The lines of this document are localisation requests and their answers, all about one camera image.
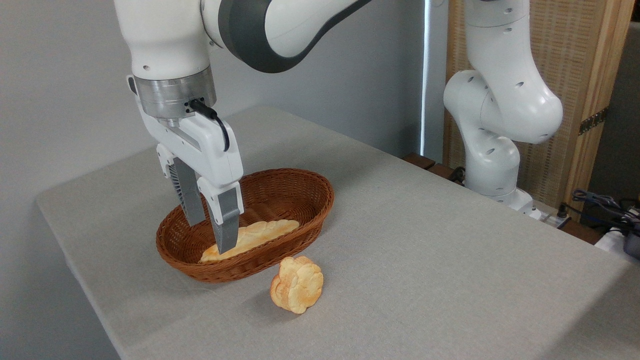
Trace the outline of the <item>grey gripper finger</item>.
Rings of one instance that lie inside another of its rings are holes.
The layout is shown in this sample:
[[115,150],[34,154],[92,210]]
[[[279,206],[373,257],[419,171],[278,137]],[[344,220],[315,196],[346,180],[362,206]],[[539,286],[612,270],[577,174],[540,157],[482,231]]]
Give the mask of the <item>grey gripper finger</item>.
[[165,178],[171,180],[190,227],[205,221],[206,215],[194,169],[162,144],[157,145],[156,152],[162,172]]
[[244,213],[240,183],[215,187],[205,177],[198,179],[199,191],[205,196],[215,243],[220,255],[237,246],[239,219]]

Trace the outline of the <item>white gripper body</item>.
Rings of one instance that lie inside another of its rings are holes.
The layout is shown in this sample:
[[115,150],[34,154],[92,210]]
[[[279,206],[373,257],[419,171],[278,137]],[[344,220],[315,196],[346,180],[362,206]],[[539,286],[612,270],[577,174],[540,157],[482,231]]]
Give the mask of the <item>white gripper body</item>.
[[242,178],[242,158],[234,132],[226,121],[223,125],[230,142],[227,149],[220,125],[201,114],[181,119],[179,127],[175,128],[167,127],[143,111],[140,114],[146,129],[160,144],[157,155],[166,178],[169,177],[167,167],[174,163],[174,157],[180,158],[216,188]]

